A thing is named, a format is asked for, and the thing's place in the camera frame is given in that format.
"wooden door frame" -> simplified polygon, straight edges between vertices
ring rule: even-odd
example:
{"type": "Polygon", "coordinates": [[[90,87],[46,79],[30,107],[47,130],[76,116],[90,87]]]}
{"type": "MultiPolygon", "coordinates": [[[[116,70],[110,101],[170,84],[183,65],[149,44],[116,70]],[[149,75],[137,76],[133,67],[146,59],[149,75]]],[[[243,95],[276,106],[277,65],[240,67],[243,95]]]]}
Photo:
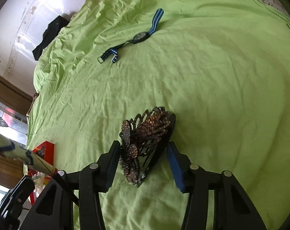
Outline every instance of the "wooden door frame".
{"type": "Polygon", "coordinates": [[[0,76],[0,102],[26,116],[32,97],[0,76]]]}
{"type": "Polygon", "coordinates": [[[0,157],[0,185],[12,189],[24,176],[23,163],[0,157]]]}

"black garment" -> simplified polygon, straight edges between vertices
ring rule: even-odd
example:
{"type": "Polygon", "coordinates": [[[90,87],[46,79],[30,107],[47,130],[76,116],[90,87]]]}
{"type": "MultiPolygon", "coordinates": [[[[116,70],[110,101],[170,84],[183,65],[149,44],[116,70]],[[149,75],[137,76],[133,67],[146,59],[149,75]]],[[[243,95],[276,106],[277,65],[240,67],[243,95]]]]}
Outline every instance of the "black garment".
{"type": "Polygon", "coordinates": [[[49,25],[46,31],[43,34],[43,41],[38,45],[33,51],[34,59],[39,60],[39,57],[42,55],[42,51],[45,47],[49,45],[50,42],[58,35],[61,28],[66,27],[69,21],[65,18],[58,16],[54,19],[49,25]]]}

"bed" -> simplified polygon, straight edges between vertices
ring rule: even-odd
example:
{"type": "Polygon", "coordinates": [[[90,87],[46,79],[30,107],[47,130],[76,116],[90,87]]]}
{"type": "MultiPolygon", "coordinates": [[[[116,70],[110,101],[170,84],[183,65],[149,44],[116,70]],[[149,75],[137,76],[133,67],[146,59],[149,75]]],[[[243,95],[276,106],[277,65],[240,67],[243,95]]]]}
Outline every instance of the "bed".
{"type": "MultiPolygon", "coordinates": [[[[27,148],[54,143],[59,169],[95,162],[124,119],[165,106],[179,151],[205,170],[231,170],[267,229],[290,213],[290,19],[259,0],[87,0],[43,52],[34,86],[27,148]],[[149,30],[160,7],[156,33],[114,64],[97,61],[149,30]]],[[[165,155],[139,188],[118,167],[101,194],[110,230],[180,229],[186,203],[165,155]]]]}

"blue tape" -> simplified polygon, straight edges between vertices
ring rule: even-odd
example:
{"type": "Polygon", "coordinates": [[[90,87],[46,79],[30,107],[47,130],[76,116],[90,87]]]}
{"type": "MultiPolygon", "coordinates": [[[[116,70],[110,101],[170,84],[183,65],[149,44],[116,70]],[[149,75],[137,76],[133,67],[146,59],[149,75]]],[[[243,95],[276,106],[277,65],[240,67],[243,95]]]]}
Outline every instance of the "blue tape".
{"type": "Polygon", "coordinates": [[[172,170],[172,174],[173,174],[176,186],[177,188],[180,189],[182,193],[185,193],[183,173],[176,159],[175,153],[169,145],[167,146],[167,149],[166,149],[166,155],[167,155],[168,162],[170,164],[170,168],[172,170]]]}
{"type": "Polygon", "coordinates": [[[12,151],[15,149],[15,144],[11,141],[10,146],[0,147],[0,152],[12,151]]]}
{"type": "Polygon", "coordinates": [[[30,150],[27,150],[26,157],[28,157],[29,162],[25,162],[25,164],[29,165],[29,166],[33,166],[34,162],[33,162],[33,158],[31,156],[31,151],[30,150]]]}
{"type": "Polygon", "coordinates": [[[152,18],[152,28],[148,31],[149,35],[152,35],[157,30],[157,26],[159,21],[161,20],[164,14],[164,10],[162,8],[157,9],[154,17],[152,18]]]}

